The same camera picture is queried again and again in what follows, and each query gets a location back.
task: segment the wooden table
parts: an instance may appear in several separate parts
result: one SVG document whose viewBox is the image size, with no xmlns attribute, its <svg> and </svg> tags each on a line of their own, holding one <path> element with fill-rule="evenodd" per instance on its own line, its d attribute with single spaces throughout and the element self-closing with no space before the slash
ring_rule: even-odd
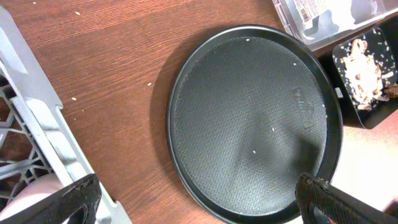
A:
<svg viewBox="0 0 398 224">
<path fill-rule="evenodd" d="M 63 101 L 62 113 L 90 164 L 134 223 L 220 222 L 193 201 L 171 163 L 165 137 L 169 90 L 185 58 L 215 32 L 238 24 L 283 29 L 272 1 L 1 0 L 0 5 Z M 369 203 L 377 200 L 366 200 L 357 188 L 364 188 L 365 172 L 398 170 L 397 121 L 395 113 L 372 131 L 345 128 L 337 187 Z M 379 151 L 382 156 L 375 156 Z M 356 168 L 344 154 L 357 159 Z M 376 159 L 381 162 L 374 165 Z M 397 179 L 381 179 L 392 185 L 383 191 L 398 189 Z"/>
</svg>

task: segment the food package label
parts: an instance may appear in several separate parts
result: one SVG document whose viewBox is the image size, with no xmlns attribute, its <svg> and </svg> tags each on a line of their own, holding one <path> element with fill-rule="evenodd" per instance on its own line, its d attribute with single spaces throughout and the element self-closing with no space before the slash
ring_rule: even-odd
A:
<svg viewBox="0 0 398 224">
<path fill-rule="evenodd" d="M 311 21 L 328 10 L 329 0 L 293 0 L 304 22 Z"/>
</svg>

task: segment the nonstick coating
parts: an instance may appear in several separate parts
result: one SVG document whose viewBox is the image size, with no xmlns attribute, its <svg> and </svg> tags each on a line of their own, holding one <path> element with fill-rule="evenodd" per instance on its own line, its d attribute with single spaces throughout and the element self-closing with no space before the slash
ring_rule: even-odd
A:
<svg viewBox="0 0 398 224">
<path fill-rule="evenodd" d="M 208 40 L 170 96 L 167 134 L 177 172 L 193 197 L 227 222 L 297 216 L 298 176 L 330 180 L 338 159 L 341 118 L 327 78 L 305 50 L 268 36 L 278 33 L 236 27 Z M 335 153 L 320 174 L 325 149 Z"/>
</svg>

